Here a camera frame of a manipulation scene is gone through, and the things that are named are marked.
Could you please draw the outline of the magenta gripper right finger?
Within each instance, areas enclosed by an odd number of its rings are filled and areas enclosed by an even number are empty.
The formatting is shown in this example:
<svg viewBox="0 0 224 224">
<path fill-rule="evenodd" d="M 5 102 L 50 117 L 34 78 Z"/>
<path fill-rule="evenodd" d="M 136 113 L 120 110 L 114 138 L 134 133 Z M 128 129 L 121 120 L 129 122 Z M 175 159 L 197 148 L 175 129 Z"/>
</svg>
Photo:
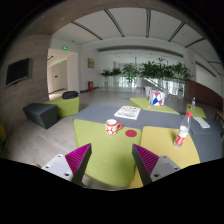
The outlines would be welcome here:
<svg viewBox="0 0 224 224">
<path fill-rule="evenodd" d="M 132 155 L 143 185 L 148 185 L 180 170 L 180 167 L 167 155 L 158 156 L 136 144 L 132 146 Z"/>
</svg>

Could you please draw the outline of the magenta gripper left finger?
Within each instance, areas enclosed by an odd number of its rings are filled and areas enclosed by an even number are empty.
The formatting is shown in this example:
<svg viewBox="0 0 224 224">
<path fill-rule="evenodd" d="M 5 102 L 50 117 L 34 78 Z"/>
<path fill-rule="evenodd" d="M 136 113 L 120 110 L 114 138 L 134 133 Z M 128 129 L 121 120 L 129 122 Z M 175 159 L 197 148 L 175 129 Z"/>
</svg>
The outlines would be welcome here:
<svg viewBox="0 0 224 224">
<path fill-rule="evenodd" d="M 57 154 L 42 169 L 75 184 L 81 184 L 91 154 L 91 144 L 86 144 L 66 155 Z"/>
</svg>

